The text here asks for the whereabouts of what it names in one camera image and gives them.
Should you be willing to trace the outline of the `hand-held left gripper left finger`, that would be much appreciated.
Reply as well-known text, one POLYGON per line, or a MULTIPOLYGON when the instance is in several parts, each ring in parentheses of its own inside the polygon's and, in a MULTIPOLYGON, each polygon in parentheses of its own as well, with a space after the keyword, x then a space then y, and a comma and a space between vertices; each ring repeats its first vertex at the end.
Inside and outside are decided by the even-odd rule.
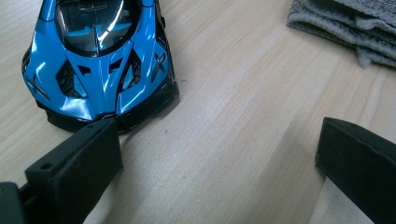
POLYGON ((82 224, 123 168, 114 119, 74 133, 25 170, 31 224, 82 224))

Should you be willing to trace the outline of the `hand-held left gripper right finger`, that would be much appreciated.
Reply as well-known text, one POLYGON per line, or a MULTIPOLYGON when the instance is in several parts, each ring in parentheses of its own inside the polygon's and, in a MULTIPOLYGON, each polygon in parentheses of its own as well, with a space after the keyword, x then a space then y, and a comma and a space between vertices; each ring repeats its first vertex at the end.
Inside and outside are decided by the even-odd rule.
POLYGON ((396 144, 326 117, 315 163, 375 224, 396 224, 396 144))

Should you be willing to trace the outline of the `blue toy sports car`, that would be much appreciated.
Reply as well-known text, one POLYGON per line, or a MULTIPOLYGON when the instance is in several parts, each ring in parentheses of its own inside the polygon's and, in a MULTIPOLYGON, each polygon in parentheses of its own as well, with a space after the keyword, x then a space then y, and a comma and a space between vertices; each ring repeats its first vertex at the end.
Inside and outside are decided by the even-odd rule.
POLYGON ((128 133, 179 96, 159 0, 43 0, 23 80, 51 124, 128 133))

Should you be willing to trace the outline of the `grey cloth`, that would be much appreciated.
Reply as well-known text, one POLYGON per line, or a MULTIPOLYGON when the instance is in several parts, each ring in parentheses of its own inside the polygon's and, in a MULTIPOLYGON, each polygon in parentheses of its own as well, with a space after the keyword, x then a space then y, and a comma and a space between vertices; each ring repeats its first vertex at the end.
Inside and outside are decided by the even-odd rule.
POLYGON ((396 0, 293 0, 287 25, 353 48, 362 67, 396 68, 396 0))

